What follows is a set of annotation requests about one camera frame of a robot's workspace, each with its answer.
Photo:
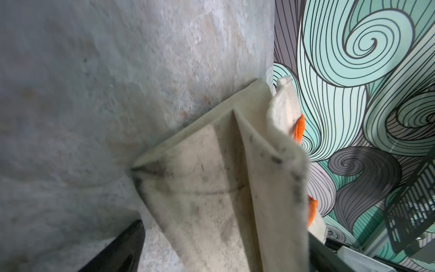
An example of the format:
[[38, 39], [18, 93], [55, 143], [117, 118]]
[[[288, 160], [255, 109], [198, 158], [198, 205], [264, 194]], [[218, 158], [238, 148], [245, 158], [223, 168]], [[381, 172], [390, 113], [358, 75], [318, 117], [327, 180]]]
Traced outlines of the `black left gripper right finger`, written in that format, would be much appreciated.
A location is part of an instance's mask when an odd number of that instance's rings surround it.
[[309, 271], [310, 272], [353, 272], [353, 270], [323, 245], [310, 232]]

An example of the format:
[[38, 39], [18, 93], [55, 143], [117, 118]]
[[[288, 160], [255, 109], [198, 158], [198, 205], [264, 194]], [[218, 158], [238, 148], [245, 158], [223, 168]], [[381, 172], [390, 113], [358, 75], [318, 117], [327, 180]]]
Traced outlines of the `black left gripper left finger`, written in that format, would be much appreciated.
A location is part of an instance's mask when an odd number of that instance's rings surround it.
[[134, 221], [79, 271], [137, 272], [145, 237], [142, 221]]

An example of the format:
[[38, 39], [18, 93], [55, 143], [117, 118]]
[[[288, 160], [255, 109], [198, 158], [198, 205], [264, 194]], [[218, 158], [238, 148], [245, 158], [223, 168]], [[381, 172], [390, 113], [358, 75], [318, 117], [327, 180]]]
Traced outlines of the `beige canvas bag orange handles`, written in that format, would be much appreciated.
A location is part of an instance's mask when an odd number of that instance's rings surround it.
[[188, 272], [307, 272], [309, 160], [291, 76], [256, 80], [132, 166]]

